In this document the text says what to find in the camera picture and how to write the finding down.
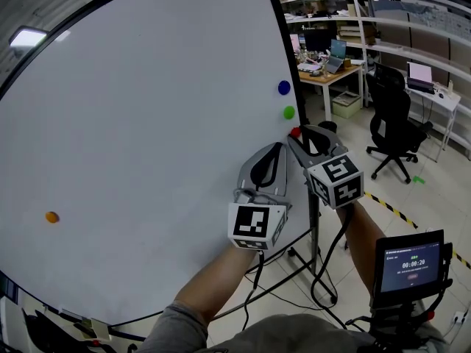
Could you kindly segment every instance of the office chair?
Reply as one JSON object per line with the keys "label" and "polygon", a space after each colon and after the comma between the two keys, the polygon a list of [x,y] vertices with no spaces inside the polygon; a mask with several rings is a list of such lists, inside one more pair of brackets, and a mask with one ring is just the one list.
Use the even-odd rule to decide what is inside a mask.
{"label": "office chair", "polygon": [[371,178],[376,179],[379,170],[394,160],[406,176],[408,184],[411,178],[401,158],[405,158],[407,162],[411,160],[414,163],[419,162],[415,154],[408,152],[417,153],[421,142],[427,138],[427,131],[433,125],[428,122],[417,127],[408,120],[411,99],[404,91],[406,83],[399,71],[376,64],[375,75],[367,74],[366,81],[375,104],[375,116],[371,120],[369,129],[377,146],[368,146],[366,152],[371,154],[372,151],[376,151],[387,156]]}

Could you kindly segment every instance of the power outlet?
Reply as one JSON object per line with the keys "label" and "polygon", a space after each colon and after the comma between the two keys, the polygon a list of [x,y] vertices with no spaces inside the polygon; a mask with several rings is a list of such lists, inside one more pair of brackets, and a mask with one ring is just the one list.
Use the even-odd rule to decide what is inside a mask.
{"label": "power outlet", "polygon": [[455,323],[455,320],[456,324],[466,323],[467,319],[468,315],[464,316],[464,313],[462,311],[456,311],[455,315],[453,316],[452,323]]}

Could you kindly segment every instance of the forearm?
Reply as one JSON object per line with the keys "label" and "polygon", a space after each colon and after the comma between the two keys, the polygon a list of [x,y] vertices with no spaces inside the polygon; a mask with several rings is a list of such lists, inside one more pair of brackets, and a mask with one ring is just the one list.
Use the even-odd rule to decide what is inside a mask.
{"label": "forearm", "polygon": [[[345,219],[344,211],[338,211],[342,223]],[[376,241],[385,235],[378,225],[369,217],[363,206],[354,203],[352,221],[345,232],[348,247],[353,263],[360,274],[360,278],[371,293],[375,278]]]}
{"label": "forearm", "polygon": [[256,253],[230,244],[183,287],[175,301],[198,312],[209,324],[236,291]]}

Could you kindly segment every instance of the green object on floor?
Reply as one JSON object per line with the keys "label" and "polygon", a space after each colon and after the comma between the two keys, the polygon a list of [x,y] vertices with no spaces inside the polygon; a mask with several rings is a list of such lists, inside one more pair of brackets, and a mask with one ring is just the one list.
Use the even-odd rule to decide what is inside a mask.
{"label": "green object on floor", "polygon": [[412,180],[414,181],[414,183],[421,182],[423,185],[425,184],[425,180],[419,178],[417,175]]}

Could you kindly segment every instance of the gray shirt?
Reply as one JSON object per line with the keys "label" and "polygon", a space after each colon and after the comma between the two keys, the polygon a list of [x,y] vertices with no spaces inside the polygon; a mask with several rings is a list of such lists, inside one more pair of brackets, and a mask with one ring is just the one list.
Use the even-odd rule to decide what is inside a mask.
{"label": "gray shirt", "polygon": [[[440,332],[429,323],[417,333],[430,338],[420,352],[448,351]],[[199,316],[174,302],[163,311],[138,353],[356,353],[358,347],[375,341],[369,333],[339,329],[309,314],[271,316],[209,349],[207,339],[208,329]]]}

